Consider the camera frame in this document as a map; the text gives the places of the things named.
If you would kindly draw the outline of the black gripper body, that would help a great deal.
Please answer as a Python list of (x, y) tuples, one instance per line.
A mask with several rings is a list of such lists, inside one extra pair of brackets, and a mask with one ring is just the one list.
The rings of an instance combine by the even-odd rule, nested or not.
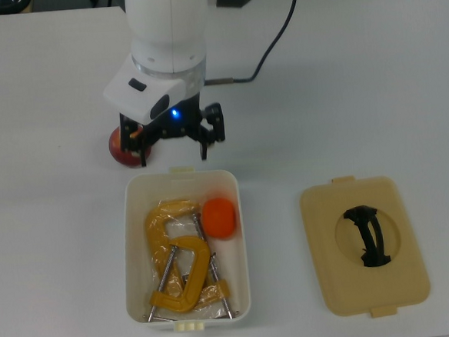
[(144, 142), (163, 138), (206, 138), (208, 130), (201, 124), (202, 113), (198, 95), (168, 108), (143, 127)]

